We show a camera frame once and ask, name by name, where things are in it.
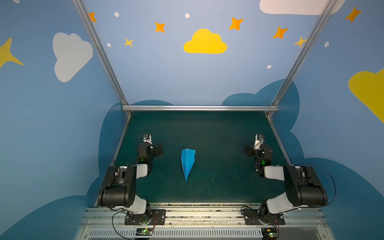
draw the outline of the painted wall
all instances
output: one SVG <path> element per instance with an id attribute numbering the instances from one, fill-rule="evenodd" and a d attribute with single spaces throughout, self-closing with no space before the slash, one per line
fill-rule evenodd
<path id="1" fill-rule="evenodd" d="M 1 1 L 0 102 L 0 239 L 73 239 L 127 116 L 72 1 Z"/>
<path id="2" fill-rule="evenodd" d="M 85 3 L 129 104 L 270 105 L 326 0 Z"/>
<path id="3" fill-rule="evenodd" d="M 272 120 L 292 163 L 330 171 L 322 209 L 336 240 L 377 239 L 384 211 L 384 2 L 349 0 L 331 16 Z M 333 185 L 321 173 L 329 199 Z M 360 223 L 372 219 L 368 234 Z"/>

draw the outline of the green table surface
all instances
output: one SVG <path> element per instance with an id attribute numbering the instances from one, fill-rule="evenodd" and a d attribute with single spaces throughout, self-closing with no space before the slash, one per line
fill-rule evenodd
<path id="1" fill-rule="evenodd" d="M 287 164 L 263 112 L 133 112 L 115 165 L 136 163 L 144 129 L 164 149 L 152 173 L 137 180 L 136 194 L 149 202 L 261 202 L 285 191 L 284 182 L 259 177 L 254 159 L 243 153 L 244 142 L 253 146 L 263 134 L 274 151 L 272 164 Z M 187 181 L 180 159 L 185 148 L 196 150 Z"/>

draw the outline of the blue paper airplane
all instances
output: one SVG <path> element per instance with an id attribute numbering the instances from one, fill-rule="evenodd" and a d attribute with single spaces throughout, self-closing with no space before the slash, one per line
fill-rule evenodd
<path id="1" fill-rule="evenodd" d="M 195 162 L 195 153 L 195 150 L 189 148 L 181 151 L 181 165 L 183 166 L 185 180 L 187 180 L 193 163 Z"/>

